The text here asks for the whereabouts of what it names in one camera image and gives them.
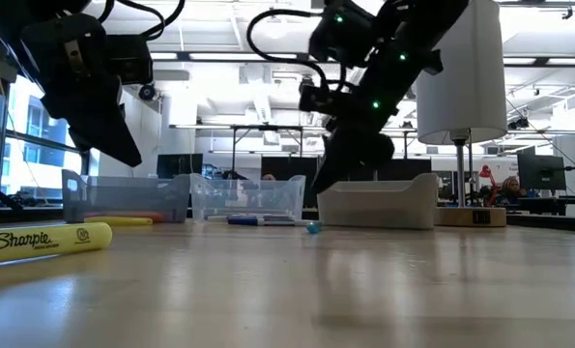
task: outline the ceiling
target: ceiling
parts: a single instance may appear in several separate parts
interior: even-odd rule
[[[172,13],[177,0],[137,0],[151,6],[165,16]],[[383,4],[380,0],[359,0],[360,6],[375,13]],[[103,0],[94,0],[87,9],[100,15]],[[150,42],[152,51],[249,52],[245,31],[250,20],[269,8],[311,10],[311,0],[187,0],[178,20],[166,28],[156,41]],[[564,56],[575,57],[575,6],[573,16],[562,19],[566,8],[507,8],[501,9],[504,56]],[[151,14],[116,4],[111,17],[104,23],[113,34],[139,33],[156,24]],[[314,18],[284,17],[261,22],[253,40],[268,52],[306,52],[308,37],[318,23]],[[271,72],[313,74],[306,67],[264,64]],[[258,88],[241,83],[241,67],[245,63],[167,63],[155,62],[155,70],[164,73],[188,71],[190,87],[199,102],[199,115],[245,115],[247,109],[259,108]],[[329,78],[338,77],[336,65],[325,65]],[[280,84],[272,79],[266,91],[269,107],[297,109],[299,78],[283,78]],[[575,68],[506,68],[507,97],[522,112],[529,110],[534,117],[551,115],[551,106],[575,94]],[[167,84],[158,82],[158,86]],[[507,105],[509,117],[514,107]],[[412,112],[407,105],[404,113]]]

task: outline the white lamp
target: white lamp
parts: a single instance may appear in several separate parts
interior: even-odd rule
[[[418,141],[457,147],[458,201],[464,208],[466,142],[507,133],[498,4],[472,0],[436,48],[442,51],[444,71],[423,73],[417,80]]]

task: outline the window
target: window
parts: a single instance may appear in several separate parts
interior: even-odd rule
[[[19,77],[11,86],[8,130],[73,146],[68,122],[51,118],[40,98],[43,92],[29,80]]]
[[[8,193],[30,192],[39,200],[62,198],[62,168],[81,172],[79,154],[13,138],[6,138],[6,161],[2,187]]]

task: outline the small blue ball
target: small blue ball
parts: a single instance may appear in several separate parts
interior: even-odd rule
[[[322,224],[318,221],[310,221],[306,225],[306,230],[310,234],[317,234],[317,233],[319,233],[319,231],[321,231],[321,229],[322,229]]]

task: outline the wooden table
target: wooden table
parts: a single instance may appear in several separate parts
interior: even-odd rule
[[[117,230],[0,265],[0,347],[575,347],[575,233]]]

